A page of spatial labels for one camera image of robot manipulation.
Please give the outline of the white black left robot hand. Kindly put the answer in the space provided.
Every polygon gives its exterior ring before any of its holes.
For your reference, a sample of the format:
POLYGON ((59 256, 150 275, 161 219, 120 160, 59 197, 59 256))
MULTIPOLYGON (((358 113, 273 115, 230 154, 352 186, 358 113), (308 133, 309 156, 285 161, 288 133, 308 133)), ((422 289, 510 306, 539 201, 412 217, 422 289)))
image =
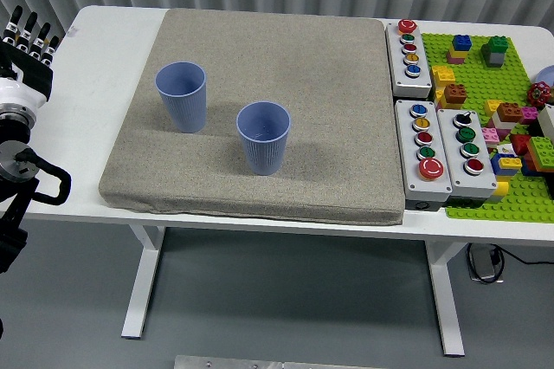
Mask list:
POLYGON ((47 38, 50 23, 44 23, 32 37, 37 22, 34 11, 20 30, 22 15, 23 7, 17 5, 1 35, 1 77, 29 87, 49 101, 53 84, 51 65, 61 39, 58 36, 47 38))

